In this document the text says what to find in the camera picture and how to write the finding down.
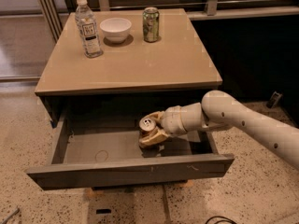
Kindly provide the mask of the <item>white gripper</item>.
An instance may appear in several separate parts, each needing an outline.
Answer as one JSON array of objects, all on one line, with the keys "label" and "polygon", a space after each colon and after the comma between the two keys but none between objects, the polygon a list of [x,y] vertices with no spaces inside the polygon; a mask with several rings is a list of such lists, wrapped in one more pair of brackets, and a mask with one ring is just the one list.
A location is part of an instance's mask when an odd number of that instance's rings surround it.
[{"label": "white gripper", "polygon": [[139,137],[139,145],[142,148],[152,147],[165,141],[169,135],[179,136],[185,134],[185,130],[181,118],[181,106],[173,106],[163,111],[156,111],[149,114],[157,124],[161,123],[163,129],[154,128],[150,132],[142,131]]}]

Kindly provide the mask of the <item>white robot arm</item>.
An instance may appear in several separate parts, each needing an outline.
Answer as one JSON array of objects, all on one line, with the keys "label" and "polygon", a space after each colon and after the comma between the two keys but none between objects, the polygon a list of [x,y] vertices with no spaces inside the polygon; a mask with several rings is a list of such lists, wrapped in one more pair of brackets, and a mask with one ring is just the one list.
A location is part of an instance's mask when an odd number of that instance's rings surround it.
[{"label": "white robot arm", "polygon": [[192,131],[232,127],[299,169],[299,129],[255,112],[223,91],[210,91],[199,103],[172,106],[148,114],[139,121],[139,145],[147,148]]}]

